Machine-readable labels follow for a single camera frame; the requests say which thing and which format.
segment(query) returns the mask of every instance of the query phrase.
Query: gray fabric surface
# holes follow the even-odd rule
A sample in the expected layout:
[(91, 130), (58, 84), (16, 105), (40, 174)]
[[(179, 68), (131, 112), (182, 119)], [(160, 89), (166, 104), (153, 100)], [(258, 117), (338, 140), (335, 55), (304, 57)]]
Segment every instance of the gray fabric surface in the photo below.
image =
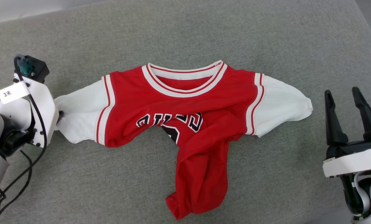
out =
[[(332, 90), (349, 139), (361, 139), (351, 88), (371, 105), (371, 31), (353, 0), (123, 0), (5, 22), (0, 89), (11, 84), (16, 53), (48, 64), (54, 97), (148, 62), (187, 69), (222, 59), (293, 85), (311, 98), (313, 114), (231, 143), (224, 202), (179, 223), (303, 223), (345, 206), (340, 180), (322, 171), (323, 92)], [(74, 145), (56, 132), (0, 223), (177, 223), (165, 203), (177, 151), (159, 128), (116, 149)], [(36, 158), (40, 150), (26, 152)], [(27, 166), (20, 153), (8, 160), (2, 186)]]

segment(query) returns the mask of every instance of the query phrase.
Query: label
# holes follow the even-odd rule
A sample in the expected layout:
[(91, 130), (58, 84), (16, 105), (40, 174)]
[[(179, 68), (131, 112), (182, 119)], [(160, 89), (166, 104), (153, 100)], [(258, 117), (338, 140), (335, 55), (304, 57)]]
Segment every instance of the label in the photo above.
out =
[(0, 90), (0, 99), (3, 104), (23, 98), (30, 94), (25, 81), (18, 82)]

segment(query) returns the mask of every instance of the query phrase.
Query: red basketball jersey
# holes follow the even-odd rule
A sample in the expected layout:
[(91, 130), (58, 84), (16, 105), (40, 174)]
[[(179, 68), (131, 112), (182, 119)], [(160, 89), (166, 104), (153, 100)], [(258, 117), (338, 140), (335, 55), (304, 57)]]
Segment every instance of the red basketball jersey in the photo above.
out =
[(193, 70), (147, 64), (113, 72), (55, 102), (64, 111), (57, 127), (72, 143), (92, 139), (117, 147), (161, 126), (180, 147), (176, 193), (167, 198), (177, 219), (221, 204), (230, 141), (262, 136), (312, 111), (296, 88), (223, 61)]

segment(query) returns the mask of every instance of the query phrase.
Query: black and white lettering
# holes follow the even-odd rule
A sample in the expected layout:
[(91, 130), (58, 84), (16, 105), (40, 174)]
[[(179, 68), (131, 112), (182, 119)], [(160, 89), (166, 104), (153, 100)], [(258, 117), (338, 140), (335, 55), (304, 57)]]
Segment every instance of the black and white lettering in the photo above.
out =
[(163, 114), (155, 114), (153, 126), (158, 125), (162, 120)]
[(141, 119), (139, 119), (137, 122), (136, 122), (136, 125), (137, 127), (141, 127), (145, 124), (148, 124), (150, 122), (150, 115), (149, 114), (146, 114), (144, 117), (142, 117)]
[(202, 121), (204, 121), (204, 119), (202, 118), (202, 113), (201, 112), (190, 115), (190, 122), (188, 123), (188, 126), (195, 133), (197, 133), (199, 131), (199, 129), (201, 128)]
[(187, 120), (188, 120), (188, 115), (176, 114), (176, 118), (181, 120), (181, 122), (186, 124)]
[(162, 129), (167, 133), (167, 135), (169, 135), (169, 137), (177, 144), (180, 135), (179, 130), (176, 127), (167, 126), (164, 124), (161, 124), (161, 126)]
[(166, 123), (166, 122), (170, 121), (171, 118), (172, 118), (171, 114), (165, 114), (165, 116), (163, 118), (163, 122)]

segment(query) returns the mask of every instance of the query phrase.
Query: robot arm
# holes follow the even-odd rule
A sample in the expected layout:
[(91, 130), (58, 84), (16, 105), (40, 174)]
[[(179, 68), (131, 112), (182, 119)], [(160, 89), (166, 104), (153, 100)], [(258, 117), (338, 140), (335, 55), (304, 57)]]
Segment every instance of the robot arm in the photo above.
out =
[(49, 89), (43, 84), (49, 74), (45, 62), (31, 56), (17, 55), (15, 68), (13, 81), (24, 82), (30, 101), (23, 98), (6, 103), (0, 101), (0, 184), (9, 165), (6, 158), (26, 143), (41, 147), (42, 152), (16, 180), (38, 162), (50, 143), (60, 117)]
[(360, 110), (365, 133), (363, 141), (349, 142), (341, 130), (335, 113), (335, 102), (329, 90), (325, 92), (326, 177), (340, 177), (347, 207), (353, 214), (352, 223), (371, 224), (371, 108), (357, 87), (353, 88), (354, 102)]

